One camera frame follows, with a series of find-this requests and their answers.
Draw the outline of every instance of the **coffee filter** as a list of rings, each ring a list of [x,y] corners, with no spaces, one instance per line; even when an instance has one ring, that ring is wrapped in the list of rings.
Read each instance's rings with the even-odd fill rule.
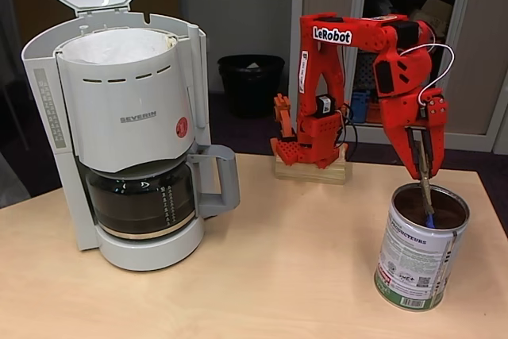
[[[75,39],[64,45],[61,52],[67,61],[114,65],[150,59],[175,44],[174,37],[149,29],[109,29]]]

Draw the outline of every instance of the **barcode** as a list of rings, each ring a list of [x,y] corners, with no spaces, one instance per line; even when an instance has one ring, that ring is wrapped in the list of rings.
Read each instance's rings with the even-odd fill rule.
[[[416,287],[429,287],[430,277],[419,277]]]
[[[423,306],[425,305],[425,300],[419,301],[416,299],[409,299],[409,298],[402,297],[400,300],[400,304],[401,304],[401,306],[413,307],[415,309],[422,309]]]

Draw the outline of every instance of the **paint can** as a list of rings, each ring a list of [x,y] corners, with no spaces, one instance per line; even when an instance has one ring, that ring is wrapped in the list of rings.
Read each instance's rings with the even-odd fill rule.
[[[469,208],[458,195],[431,186],[435,229],[425,226],[419,183],[392,197],[375,286],[389,302],[406,310],[427,311],[443,299]]]

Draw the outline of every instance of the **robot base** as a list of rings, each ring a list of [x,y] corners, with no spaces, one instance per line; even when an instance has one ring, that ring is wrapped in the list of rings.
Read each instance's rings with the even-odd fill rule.
[[[306,163],[288,166],[275,154],[274,175],[277,179],[344,185],[352,178],[352,163],[345,160],[347,147],[345,143],[341,146],[339,157],[327,168]]]
[[[111,264],[126,270],[148,271],[166,268],[189,256],[203,238],[205,222],[195,218],[180,232],[149,241],[122,240],[98,225],[95,228],[99,250]]]

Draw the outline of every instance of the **red robot arm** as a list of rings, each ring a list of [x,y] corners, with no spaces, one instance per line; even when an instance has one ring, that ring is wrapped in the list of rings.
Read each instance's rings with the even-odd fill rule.
[[[304,16],[300,26],[296,132],[287,125],[289,103],[277,98],[275,106],[284,134],[272,142],[272,147],[284,163],[314,163],[325,168],[338,157],[337,137],[344,128],[344,73],[337,53],[341,45],[378,54],[374,62],[375,87],[384,131],[413,179],[420,179],[420,156],[413,130],[421,130],[429,174],[436,175],[445,153],[448,103],[440,89],[423,91],[422,83],[432,70],[432,61],[426,48],[411,49],[429,42],[431,28],[402,15],[356,19],[334,13]],[[327,94],[316,96],[321,75]]]

